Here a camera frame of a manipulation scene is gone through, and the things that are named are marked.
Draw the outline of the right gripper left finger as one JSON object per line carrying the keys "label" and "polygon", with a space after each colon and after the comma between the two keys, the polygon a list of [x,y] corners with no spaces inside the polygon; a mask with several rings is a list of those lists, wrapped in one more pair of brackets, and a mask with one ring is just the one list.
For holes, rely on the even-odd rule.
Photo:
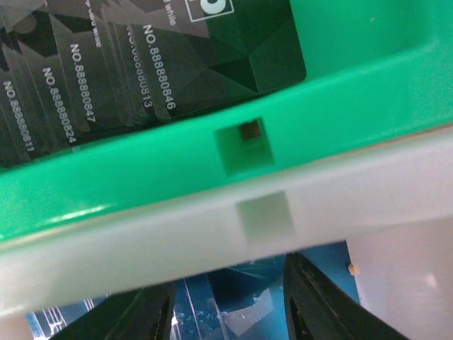
{"label": "right gripper left finger", "polygon": [[118,293],[59,331],[53,339],[169,339],[176,284]]}

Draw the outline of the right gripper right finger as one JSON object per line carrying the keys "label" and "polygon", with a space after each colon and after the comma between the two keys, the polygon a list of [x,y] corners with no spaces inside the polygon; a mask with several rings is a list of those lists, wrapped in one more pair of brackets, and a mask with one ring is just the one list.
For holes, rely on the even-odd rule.
{"label": "right gripper right finger", "polygon": [[290,339],[405,339],[300,253],[286,255],[283,290]]}

